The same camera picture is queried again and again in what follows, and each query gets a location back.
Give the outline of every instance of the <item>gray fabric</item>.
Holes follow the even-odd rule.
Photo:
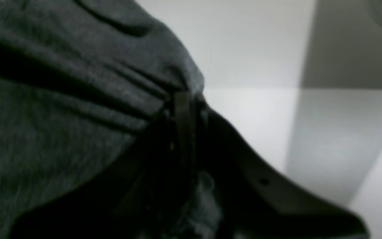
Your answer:
[[[131,0],[0,0],[0,238],[118,157],[203,77]]]

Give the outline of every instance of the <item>dark clothing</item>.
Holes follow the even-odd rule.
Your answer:
[[[175,91],[183,45],[132,0],[0,0],[0,238],[133,142]]]

